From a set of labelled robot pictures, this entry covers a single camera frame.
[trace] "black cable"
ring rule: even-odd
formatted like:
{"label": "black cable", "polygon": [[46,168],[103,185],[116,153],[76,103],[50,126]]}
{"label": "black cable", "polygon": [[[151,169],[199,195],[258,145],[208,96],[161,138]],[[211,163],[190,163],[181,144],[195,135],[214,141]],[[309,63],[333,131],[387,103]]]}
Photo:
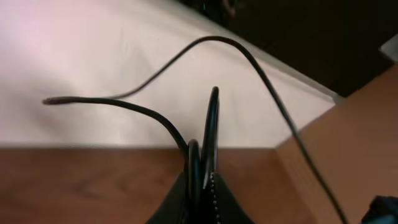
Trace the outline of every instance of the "black cable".
{"label": "black cable", "polygon": [[223,42],[226,44],[229,44],[235,48],[237,48],[250,62],[250,64],[254,67],[254,69],[256,70],[256,72],[258,73],[258,75],[260,76],[261,80],[264,82],[264,84],[266,85],[267,89],[269,90],[269,93],[271,94],[271,96],[273,97],[280,113],[282,113],[282,116],[284,117],[287,125],[289,126],[293,137],[295,138],[298,148],[300,149],[301,153],[303,154],[304,159],[306,160],[307,164],[310,166],[311,171],[313,172],[313,174],[315,175],[315,177],[317,178],[317,180],[319,181],[320,185],[323,187],[324,191],[326,192],[327,196],[329,197],[331,203],[333,204],[333,207],[335,208],[341,222],[343,224],[348,224],[348,221],[342,211],[342,209],[340,208],[337,199],[335,198],[335,196],[333,195],[332,191],[330,190],[328,184],[325,182],[325,180],[323,180],[322,175],[319,173],[318,169],[316,168],[315,164],[313,163],[310,155],[308,154],[298,132],[297,129],[292,121],[292,119],[290,118],[289,113],[287,112],[282,100],[279,98],[279,95],[277,94],[277,92],[274,89],[274,86],[272,85],[272,83],[269,81],[269,79],[267,78],[267,75],[264,73],[264,71],[262,70],[262,68],[260,67],[260,65],[257,63],[256,59],[250,54],[250,52],[243,47],[240,43],[236,42],[235,40],[226,38],[226,37],[220,37],[220,36],[208,36],[208,37],[202,37],[199,38],[195,41],[193,41],[191,44],[189,44],[188,46],[186,46],[180,53],[178,53],[174,58],[172,58],[169,62],[167,62],[158,72],[156,72],[153,76],[151,76],[148,80],[146,80],[143,84],[141,84],[140,86],[138,86],[137,88],[127,92],[127,93],[123,93],[120,95],[114,95],[114,96],[108,96],[106,97],[107,99],[101,99],[101,98],[80,98],[80,102],[79,103],[93,103],[88,102],[87,100],[89,99],[95,99],[96,103],[102,103],[102,104],[111,104],[111,105],[116,105],[116,106],[120,106],[117,105],[114,101],[109,101],[110,99],[121,99],[121,98],[125,98],[127,96],[131,96],[141,90],[143,90],[148,84],[150,84],[151,82],[153,82],[162,72],[164,72],[169,66],[171,66],[171,64],[173,64],[175,61],[177,61],[182,55],[184,55],[186,52],[188,52],[192,47],[196,46],[197,44],[200,44],[202,42],[205,41],[219,41],[219,42]]}
{"label": "black cable", "polygon": [[169,133],[172,135],[175,142],[177,143],[177,146],[182,150],[185,161],[188,161],[188,145],[184,141],[184,138],[181,136],[177,128],[175,128],[175,126],[167,118],[163,117],[161,114],[159,114],[156,111],[132,103],[127,103],[119,100],[104,99],[104,98],[61,96],[61,97],[53,97],[43,100],[43,104],[45,105],[63,105],[69,103],[94,103],[94,104],[113,105],[150,116],[151,118],[154,118],[155,120],[163,124],[163,126],[169,131]]}
{"label": "black cable", "polygon": [[203,189],[210,183],[210,174],[217,169],[218,116],[220,114],[219,92],[218,87],[213,87],[206,115],[205,135],[203,136],[200,160]]}

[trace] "wooden surface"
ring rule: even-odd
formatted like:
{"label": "wooden surface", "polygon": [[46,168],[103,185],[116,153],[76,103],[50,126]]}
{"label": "wooden surface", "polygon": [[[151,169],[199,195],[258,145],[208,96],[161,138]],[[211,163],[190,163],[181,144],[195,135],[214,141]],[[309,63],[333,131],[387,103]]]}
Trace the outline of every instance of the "wooden surface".
{"label": "wooden surface", "polygon": [[[398,196],[398,66],[351,95],[301,132],[350,223],[376,195]],[[318,223],[339,223],[293,140],[276,149]]]}
{"label": "wooden surface", "polygon": [[[273,150],[221,150],[256,223],[313,223]],[[2,150],[0,223],[144,223],[182,170],[177,150]]]}

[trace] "black wire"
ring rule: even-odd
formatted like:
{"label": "black wire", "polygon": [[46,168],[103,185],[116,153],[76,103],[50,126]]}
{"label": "black wire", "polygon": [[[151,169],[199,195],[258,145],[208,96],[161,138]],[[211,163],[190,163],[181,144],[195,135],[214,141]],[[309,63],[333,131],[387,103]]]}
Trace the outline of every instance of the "black wire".
{"label": "black wire", "polygon": [[177,146],[182,150],[185,161],[188,161],[188,145],[184,141],[184,138],[181,136],[177,128],[175,128],[175,126],[167,118],[163,117],[161,114],[159,114],[156,111],[132,103],[127,103],[119,100],[104,99],[104,98],[61,96],[61,97],[48,98],[43,101],[43,104],[45,105],[62,105],[69,103],[94,103],[94,104],[120,106],[122,108],[133,110],[138,113],[150,116],[151,118],[154,118],[155,120],[163,124],[163,126],[169,131],[169,133],[172,135],[175,142],[177,143]]}
{"label": "black wire", "polygon": [[[120,95],[108,96],[108,97],[106,97],[107,99],[103,99],[103,98],[75,98],[75,100],[79,100],[79,102],[76,101],[76,103],[94,103],[93,101],[90,101],[90,99],[94,99],[95,103],[122,106],[124,108],[139,112],[138,110],[136,110],[136,108],[132,109],[130,106],[127,106],[127,105],[129,105],[129,103],[126,103],[127,105],[125,105],[125,104],[120,104],[120,102],[122,102],[122,101],[116,101],[118,103],[115,103],[115,101],[111,101],[111,100],[112,99],[116,100],[116,99],[125,98],[127,96],[131,96],[131,95],[143,90],[148,84],[153,82],[161,73],[163,73],[169,66],[171,66],[171,64],[173,64],[175,61],[177,61],[182,55],[184,55],[186,52],[188,52],[192,47],[194,47],[197,44],[200,44],[202,42],[205,42],[205,41],[219,41],[219,42],[223,42],[223,43],[229,44],[229,45],[237,48],[249,60],[250,64],[254,67],[254,69],[256,70],[258,75],[260,76],[261,80],[264,82],[264,84],[266,85],[267,89],[269,90],[269,93],[273,97],[273,99],[274,99],[274,101],[275,101],[280,113],[282,113],[282,116],[286,120],[286,123],[289,126],[289,128],[290,128],[290,130],[291,130],[291,132],[293,134],[293,137],[295,138],[295,140],[297,142],[298,148],[300,149],[301,153],[303,154],[303,157],[306,160],[307,164],[310,166],[311,171],[313,172],[313,174],[315,175],[315,177],[319,181],[320,185],[323,187],[324,191],[326,192],[327,196],[329,197],[329,199],[330,199],[331,203],[333,204],[333,207],[335,208],[335,210],[336,210],[341,222],[343,224],[347,224],[348,221],[347,221],[342,209],[340,208],[340,206],[339,206],[339,204],[337,202],[337,199],[335,198],[335,196],[333,195],[332,191],[330,190],[328,184],[325,182],[325,180],[323,179],[322,175],[319,173],[318,169],[316,168],[315,164],[313,163],[310,155],[308,154],[308,152],[307,152],[307,150],[306,150],[306,148],[305,148],[305,146],[304,146],[304,144],[303,144],[303,142],[302,142],[302,140],[301,140],[301,138],[300,138],[300,136],[299,136],[299,134],[297,132],[297,129],[296,129],[292,119],[290,118],[289,113],[287,112],[282,100],[279,98],[279,95],[275,91],[272,83],[269,81],[269,79],[267,78],[267,75],[264,73],[264,71],[262,70],[260,65],[257,63],[256,59],[250,54],[250,52],[245,47],[243,47],[240,43],[236,42],[235,40],[232,40],[232,39],[229,39],[229,38],[226,38],[226,37],[220,37],[220,36],[208,36],[208,37],[199,38],[199,39],[193,41],[188,46],[186,46],[180,53],[178,53],[174,58],[172,58],[169,62],[167,62],[158,72],[153,74],[153,76],[151,76],[148,80],[146,80],[143,84],[141,84],[137,88],[135,88],[135,89],[133,89],[133,90],[127,92],[127,93],[120,94]],[[167,120],[166,123],[165,122],[161,122],[161,123],[169,130],[169,132],[172,134],[173,138],[176,139],[175,135],[176,135],[176,133],[178,131],[175,129],[175,127],[172,128],[173,132],[171,132],[170,131],[171,129],[166,126],[166,125],[172,125],[170,123],[170,121]]]}

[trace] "dark background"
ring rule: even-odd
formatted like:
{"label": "dark background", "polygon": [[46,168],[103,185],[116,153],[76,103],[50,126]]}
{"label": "dark background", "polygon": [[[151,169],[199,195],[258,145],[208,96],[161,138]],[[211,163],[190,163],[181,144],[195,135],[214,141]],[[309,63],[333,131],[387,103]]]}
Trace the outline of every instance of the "dark background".
{"label": "dark background", "polygon": [[392,65],[379,47],[398,33],[398,0],[238,0],[226,27],[348,96]]}

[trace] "white surface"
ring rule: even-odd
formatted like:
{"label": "white surface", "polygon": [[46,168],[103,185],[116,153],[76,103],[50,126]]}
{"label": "white surface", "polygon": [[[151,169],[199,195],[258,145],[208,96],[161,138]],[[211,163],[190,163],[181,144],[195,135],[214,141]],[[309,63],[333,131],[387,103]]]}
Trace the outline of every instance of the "white surface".
{"label": "white surface", "polygon": [[[159,123],[132,111],[40,104],[49,96],[130,90],[191,41],[212,34],[201,17],[181,7],[179,14],[190,18],[181,19],[165,4],[179,7],[150,0],[1,0],[0,141],[174,146]],[[298,127],[334,105],[279,68],[260,64]],[[186,141],[201,141],[215,85],[221,94],[220,146],[274,147],[290,135],[253,68],[221,43],[201,44],[127,101],[164,115]]]}

